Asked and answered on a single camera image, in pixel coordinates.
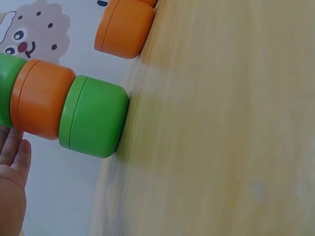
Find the wood grain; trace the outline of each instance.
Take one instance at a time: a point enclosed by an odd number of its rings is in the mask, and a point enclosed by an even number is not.
[[[314,235],[314,21],[313,0],[159,0],[90,235]]]

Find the cartoon print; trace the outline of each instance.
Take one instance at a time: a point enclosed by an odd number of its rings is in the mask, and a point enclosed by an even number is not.
[[[97,4],[100,5],[100,6],[107,6],[108,5],[108,0],[97,1]]]
[[[60,4],[38,0],[0,14],[0,53],[59,64],[67,52],[70,18]]]

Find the red nose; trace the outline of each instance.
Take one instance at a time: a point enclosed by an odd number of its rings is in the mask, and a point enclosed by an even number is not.
[[[28,43],[23,42],[23,43],[20,43],[20,45],[18,46],[18,51],[19,53],[23,53],[27,50],[27,48],[28,48]]]

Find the green cup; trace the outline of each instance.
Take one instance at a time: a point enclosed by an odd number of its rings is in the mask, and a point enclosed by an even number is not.
[[[106,158],[118,146],[128,110],[128,95],[117,85],[78,76],[66,98],[59,130],[64,148]]]
[[[27,60],[0,54],[0,125],[12,128],[10,103],[13,87]]]

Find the child's hand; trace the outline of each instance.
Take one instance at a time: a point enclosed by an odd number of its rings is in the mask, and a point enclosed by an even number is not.
[[[18,236],[26,211],[31,145],[23,132],[0,126],[0,236]]]

